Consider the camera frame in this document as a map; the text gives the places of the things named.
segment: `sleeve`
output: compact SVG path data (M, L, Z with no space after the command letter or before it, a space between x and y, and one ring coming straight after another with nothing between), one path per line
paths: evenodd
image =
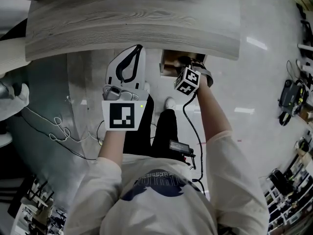
M222 132L206 144L206 174L217 223L237 235L264 235L269 212L257 176L248 160Z
M121 168L98 158L83 178L68 212L64 234L99 234L101 222L121 192Z

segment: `desk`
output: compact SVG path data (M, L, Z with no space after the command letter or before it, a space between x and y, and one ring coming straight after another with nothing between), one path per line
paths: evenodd
M39 0L31 3L25 46L28 61L136 44L237 60L239 0Z

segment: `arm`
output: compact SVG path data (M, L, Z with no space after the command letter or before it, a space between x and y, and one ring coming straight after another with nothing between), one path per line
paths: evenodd
M230 124L205 80L198 90L206 144L206 175L210 202L218 224L237 235L263 235L269 213L259 180L231 139Z
M98 235L122 184L124 131L107 131L97 161L84 176L65 223L66 235Z

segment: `white t-shirt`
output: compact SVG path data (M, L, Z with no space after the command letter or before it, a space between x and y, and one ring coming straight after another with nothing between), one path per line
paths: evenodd
M217 235L220 226L265 235L267 204L245 156L227 132L210 139L206 152L210 201L185 163L125 154L121 169L98 158L76 193L65 235Z

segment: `white cable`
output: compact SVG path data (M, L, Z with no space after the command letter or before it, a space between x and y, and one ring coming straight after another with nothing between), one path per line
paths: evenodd
M38 117L40 117L40 118L46 120L47 122L49 122L49 123L52 124L53 126L57 126L57 127L62 131L62 133L65 135L65 139L60 140L60 139L56 138L56 136L55 136L53 133L49 133L49 137L50 137L50 139L53 140L53 141L65 142L68 138L70 138L70 139L72 139L74 142L80 143L80 142L82 142L82 141L85 141L85 140L86 140L87 138L89 138L89 137L92 137L94 140L98 141L95 137L93 137L93 136L90 134L89 131L88 131L88 136L87 136L86 138L84 138L84 139L82 139L82 140L76 140L76 139L74 139L74 138L71 137L71 135L70 135L70 130L69 130L68 128L65 127L64 129L62 129L62 128L60 127L60 125L62 124L62 119L60 119L59 117L55 117L55 118L54 118L54 123L53 123L53 122L51 122L50 120L48 120L48 119L44 118L43 116L39 115L38 113L32 111L32 110L29 109L27 106L26 106L25 108L27 108L30 112L32 112L33 114L37 115Z

